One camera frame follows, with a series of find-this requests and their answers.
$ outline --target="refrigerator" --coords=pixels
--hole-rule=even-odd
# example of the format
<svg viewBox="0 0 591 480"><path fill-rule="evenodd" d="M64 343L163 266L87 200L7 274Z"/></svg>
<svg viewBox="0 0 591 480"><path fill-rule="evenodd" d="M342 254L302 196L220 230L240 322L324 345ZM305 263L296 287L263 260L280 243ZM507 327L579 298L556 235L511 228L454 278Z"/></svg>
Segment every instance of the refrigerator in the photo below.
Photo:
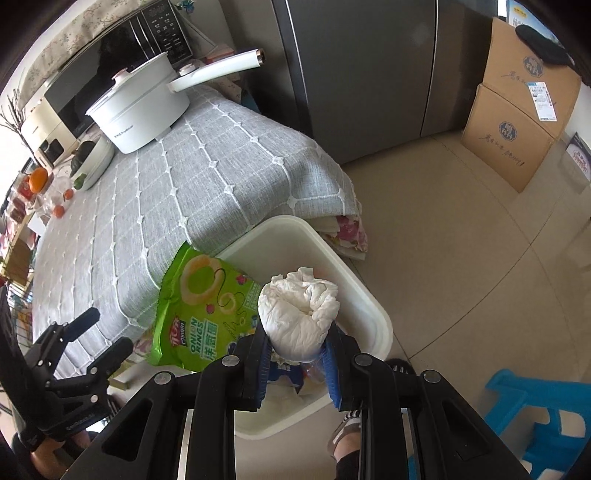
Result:
<svg viewBox="0 0 591 480"><path fill-rule="evenodd" d="M261 112L338 163L466 124L496 0L220 0Z"/></svg>

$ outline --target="onion rings snack bag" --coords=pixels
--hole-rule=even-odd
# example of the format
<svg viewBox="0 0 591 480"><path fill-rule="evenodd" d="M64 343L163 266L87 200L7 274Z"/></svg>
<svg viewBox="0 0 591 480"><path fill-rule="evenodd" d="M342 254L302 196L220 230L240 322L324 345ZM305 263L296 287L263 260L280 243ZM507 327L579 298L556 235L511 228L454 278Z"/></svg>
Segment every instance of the onion rings snack bag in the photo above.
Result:
<svg viewBox="0 0 591 480"><path fill-rule="evenodd" d="M179 249L162 279L150 363L200 372L254 333L261 286L218 258Z"/></svg>

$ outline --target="crumpled tissue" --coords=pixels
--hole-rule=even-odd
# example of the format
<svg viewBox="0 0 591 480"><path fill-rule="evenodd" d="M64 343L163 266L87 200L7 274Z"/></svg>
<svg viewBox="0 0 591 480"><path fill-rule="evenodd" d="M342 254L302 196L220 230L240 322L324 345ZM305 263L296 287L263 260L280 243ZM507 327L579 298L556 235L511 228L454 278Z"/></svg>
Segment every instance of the crumpled tissue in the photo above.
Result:
<svg viewBox="0 0 591 480"><path fill-rule="evenodd" d="M261 290L259 317L273 348L291 362L320 356L330 324L339 312L338 287L314 278L312 268L276 275Z"/></svg>

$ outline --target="tiled floor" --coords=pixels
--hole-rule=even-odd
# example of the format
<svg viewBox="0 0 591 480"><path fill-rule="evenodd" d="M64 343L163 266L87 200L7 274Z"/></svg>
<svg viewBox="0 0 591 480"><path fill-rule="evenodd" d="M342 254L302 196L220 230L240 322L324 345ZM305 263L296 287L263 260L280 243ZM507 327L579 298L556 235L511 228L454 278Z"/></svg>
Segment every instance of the tiled floor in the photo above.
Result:
<svg viewBox="0 0 591 480"><path fill-rule="evenodd" d="M350 265L392 320L391 356L439 370L480 414L501 368L591 381L591 189L569 179L563 150L521 194L459 133L344 167L370 241ZM236 439L238 478L333 478L325 445L341 418L328 406L265 440ZM522 451L543 418L525 411L504 440Z"/></svg>

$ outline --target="floral cloth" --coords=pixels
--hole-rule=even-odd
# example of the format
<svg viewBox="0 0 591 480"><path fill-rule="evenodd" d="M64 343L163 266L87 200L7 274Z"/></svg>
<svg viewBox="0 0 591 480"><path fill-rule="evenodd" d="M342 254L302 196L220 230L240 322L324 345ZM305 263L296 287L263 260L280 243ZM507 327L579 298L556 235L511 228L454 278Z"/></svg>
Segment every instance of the floral cloth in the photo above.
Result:
<svg viewBox="0 0 591 480"><path fill-rule="evenodd" d="M368 250L368 238L359 215L337 215L339 231L323 233L322 237L333 246L337 252L347 257L362 260Z"/></svg>
<svg viewBox="0 0 591 480"><path fill-rule="evenodd" d="M149 1L97 0L84 10L43 49L29 68L21 85L19 108L23 108L43 82L105 28Z"/></svg>

